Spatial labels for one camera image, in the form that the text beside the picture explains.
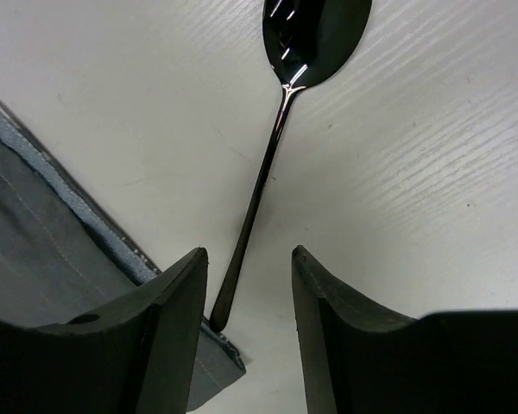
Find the grey cloth placemat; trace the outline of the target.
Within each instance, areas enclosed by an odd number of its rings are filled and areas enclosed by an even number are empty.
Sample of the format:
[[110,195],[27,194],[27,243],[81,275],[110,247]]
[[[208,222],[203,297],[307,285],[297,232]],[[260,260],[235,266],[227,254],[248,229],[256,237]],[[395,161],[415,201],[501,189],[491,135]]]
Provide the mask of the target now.
[[[67,323],[166,270],[0,103],[0,320],[24,328]],[[203,315],[185,412],[244,373],[239,351]]]

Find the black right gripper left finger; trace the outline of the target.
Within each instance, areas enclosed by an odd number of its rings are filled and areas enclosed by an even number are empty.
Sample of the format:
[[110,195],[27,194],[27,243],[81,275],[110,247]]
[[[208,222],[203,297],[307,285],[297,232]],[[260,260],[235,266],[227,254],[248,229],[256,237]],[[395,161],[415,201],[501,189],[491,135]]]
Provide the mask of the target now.
[[67,323],[0,320],[0,413],[183,413],[207,285],[195,248]]

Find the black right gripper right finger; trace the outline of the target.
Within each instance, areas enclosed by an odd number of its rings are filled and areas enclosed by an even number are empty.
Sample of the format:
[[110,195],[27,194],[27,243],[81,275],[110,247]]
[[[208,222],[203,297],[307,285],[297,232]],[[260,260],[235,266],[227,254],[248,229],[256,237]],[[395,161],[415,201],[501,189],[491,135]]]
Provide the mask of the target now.
[[518,413],[518,310],[414,319],[292,253],[311,413]]

